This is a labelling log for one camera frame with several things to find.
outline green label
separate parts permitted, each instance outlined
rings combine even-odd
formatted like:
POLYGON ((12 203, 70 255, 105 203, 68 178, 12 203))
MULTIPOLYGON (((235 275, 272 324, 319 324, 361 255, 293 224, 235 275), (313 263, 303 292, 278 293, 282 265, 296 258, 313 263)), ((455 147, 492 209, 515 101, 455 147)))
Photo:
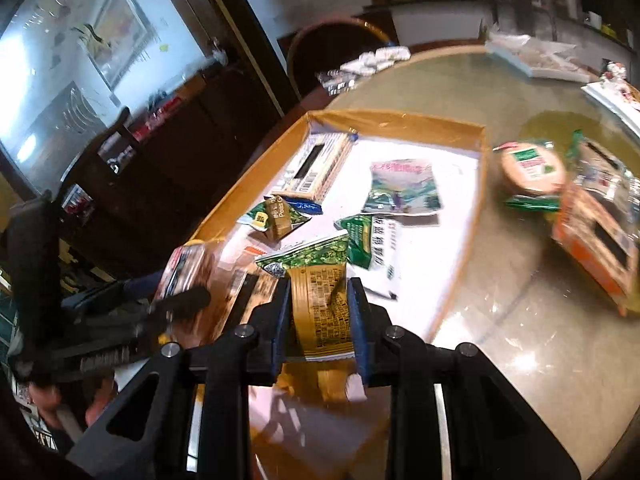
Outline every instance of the green label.
POLYGON ((523 160, 536 158, 538 156, 538 152, 535 148, 529 148, 528 150, 522 150, 521 152, 513 152, 511 155, 513 155, 518 162, 521 162, 523 160))

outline white cup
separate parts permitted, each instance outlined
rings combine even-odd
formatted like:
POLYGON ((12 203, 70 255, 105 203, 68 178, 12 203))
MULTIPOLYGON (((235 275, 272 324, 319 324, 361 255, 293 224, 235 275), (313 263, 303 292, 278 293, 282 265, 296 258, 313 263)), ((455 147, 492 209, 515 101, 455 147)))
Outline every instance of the white cup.
POLYGON ((589 11, 589 24, 591 25, 591 27, 600 30, 602 28, 602 16, 596 14, 595 12, 589 11))

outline bolt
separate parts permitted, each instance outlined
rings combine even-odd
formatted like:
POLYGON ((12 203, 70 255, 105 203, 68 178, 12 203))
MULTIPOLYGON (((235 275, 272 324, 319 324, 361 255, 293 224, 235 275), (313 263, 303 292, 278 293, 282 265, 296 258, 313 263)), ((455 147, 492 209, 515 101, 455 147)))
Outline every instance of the bolt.
POLYGON ((179 351, 180 351, 180 345, 178 345, 178 343, 172 342, 164 345, 160 350, 160 353, 164 357, 173 357, 174 355, 177 355, 179 351))
POLYGON ((458 352, 465 357, 473 357, 478 353, 478 347, 473 343, 460 343, 458 345, 458 352))
POLYGON ((391 325, 385 330, 385 335, 391 339, 400 339, 404 335, 404 328, 397 325, 391 325))
POLYGON ((234 330, 234 334, 236 334, 238 337, 250 337, 254 334, 254 332, 255 328, 248 324, 238 325, 234 330))

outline round chair backrest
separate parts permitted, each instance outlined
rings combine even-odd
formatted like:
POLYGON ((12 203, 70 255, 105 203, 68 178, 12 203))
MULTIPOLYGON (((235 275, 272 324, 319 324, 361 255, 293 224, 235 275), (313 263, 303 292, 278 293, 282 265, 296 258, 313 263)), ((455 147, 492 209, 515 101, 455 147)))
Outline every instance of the round chair backrest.
POLYGON ((382 30, 357 18, 332 18, 296 34, 287 54, 287 74, 302 98, 319 85, 316 74, 335 70, 363 52, 393 43, 382 30))

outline picture frame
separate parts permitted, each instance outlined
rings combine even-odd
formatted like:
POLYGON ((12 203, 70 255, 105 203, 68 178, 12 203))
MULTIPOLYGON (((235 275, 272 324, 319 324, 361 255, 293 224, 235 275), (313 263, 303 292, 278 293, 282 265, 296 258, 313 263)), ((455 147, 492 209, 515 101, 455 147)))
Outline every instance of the picture frame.
POLYGON ((136 0, 105 0, 85 43, 89 59, 111 91, 154 33, 136 0))

